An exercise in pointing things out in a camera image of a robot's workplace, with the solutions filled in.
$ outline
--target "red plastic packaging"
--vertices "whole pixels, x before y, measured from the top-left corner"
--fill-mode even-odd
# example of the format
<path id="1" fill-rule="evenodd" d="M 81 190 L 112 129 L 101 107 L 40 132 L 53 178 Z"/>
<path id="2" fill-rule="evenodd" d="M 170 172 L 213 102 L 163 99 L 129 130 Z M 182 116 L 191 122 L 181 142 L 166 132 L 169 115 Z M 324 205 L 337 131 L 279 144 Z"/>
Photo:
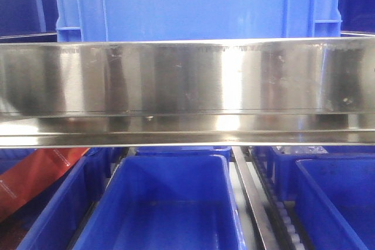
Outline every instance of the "red plastic packaging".
<path id="1" fill-rule="evenodd" d="M 0 222 L 62 177 L 89 148 L 37 149 L 0 175 Z"/>

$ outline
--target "metal frame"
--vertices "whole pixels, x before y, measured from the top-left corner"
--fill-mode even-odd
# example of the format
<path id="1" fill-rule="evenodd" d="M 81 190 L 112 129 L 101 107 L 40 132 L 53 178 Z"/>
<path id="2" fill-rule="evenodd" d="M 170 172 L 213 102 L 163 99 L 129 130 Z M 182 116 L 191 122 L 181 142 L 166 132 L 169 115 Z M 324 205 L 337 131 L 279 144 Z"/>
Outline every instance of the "metal frame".
<path id="1" fill-rule="evenodd" d="M 375 143 L 375 38 L 0 44 L 0 147 Z"/>
<path id="2" fill-rule="evenodd" d="M 0 36 L 0 43 L 57 42 L 56 32 L 33 33 L 29 35 Z"/>
<path id="3" fill-rule="evenodd" d="M 275 236 L 283 246 L 283 249 L 313 250 L 314 246 L 307 232 L 294 213 L 294 203 L 279 201 L 275 194 L 272 180 L 267 178 L 263 164 L 254 157 L 251 147 L 243 148 L 243 150 L 253 164 L 261 189 L 267 198 L 268 215 L 271 218 Z"/>
<path id="4" fill-rule="evenodd" d="M 251 210 L 257 236 L 264 249 L 280 250 L 279 243 L 274 235 L 270 220 L 260 200 L 254 180 L 247 167 L 244 154 L 239 146 L 233 146 L 233 155 L 236 160 L 238 178 L 244 191 L 248 209 Z"/>

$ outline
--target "blue plastic crate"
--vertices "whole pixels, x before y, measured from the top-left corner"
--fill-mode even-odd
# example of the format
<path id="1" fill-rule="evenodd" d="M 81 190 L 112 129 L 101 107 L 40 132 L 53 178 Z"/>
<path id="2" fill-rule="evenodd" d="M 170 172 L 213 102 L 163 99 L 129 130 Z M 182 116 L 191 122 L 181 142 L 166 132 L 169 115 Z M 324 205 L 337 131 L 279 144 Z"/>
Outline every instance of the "blue plastic crate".
<path id="1" fill-rule="evenodd" d="M 189 156 L 189 155 L 222 155 L 230 161 L 230 146 L 141 146 L 136 148 L 135 155 L 154 156 Z"/>
<path id="2" fill-rule="evenodd" d="M 222 156 L 125 158 L 73 249 L 245 250 Z"/>
<path id="3" fill-rule="evenodd" d="M 82 217 L 104 191 L 112 153 L 112 148 L 90 149 L 62 178 L 12 215 L 28 231 L 18 250 L 66 249 Z"/>
<path id="4" fill-rule="evenodd" d="M 120 157 L 124 153 L 124 148 L 107 148 L 107 163 L 105 167 L 105 174 L 109 178 L 112 176 L 113 168 L 115 163 L 118 162 Z"/>
<path id="5" fill-rule="evenodd" d="M 57 0 L 58 40 L 339 36 L 338 0 Z"/>
<path id="6" fill-rule="evenodd" d="M 273 147 L 263 147 L 262 152 L 266 155 L 267 177 L 272 178 L 274 189 L 279 200 L 295 200 L 297 191 L 297 173 L 295 164 L 297 160 L 316 159 L 331 157 L 334 155 L 372 154 L 375 157 L 375 146 L 324 146 L 327 153 L 322 154 L 283 154 Z"/>
<path id="7" fill-rule="evenodd" d="M 375 249 L 375 159 L 297 161 L 296 212 L 316 250 Z"/>
<path id="8" fill-rule="evenodd" d="M 56 31 L 56 0 L 0 0 L 0 36 Z"/>
<path id="9" fill-rule="evenodd" d="M 374 0 L 340 0 L 343 30 L 375 32 Z"/>
<path id="10" fill-rule="evenodd" d="M 15 166 L 35 149 L 0 149 L 0 174 Z"/>

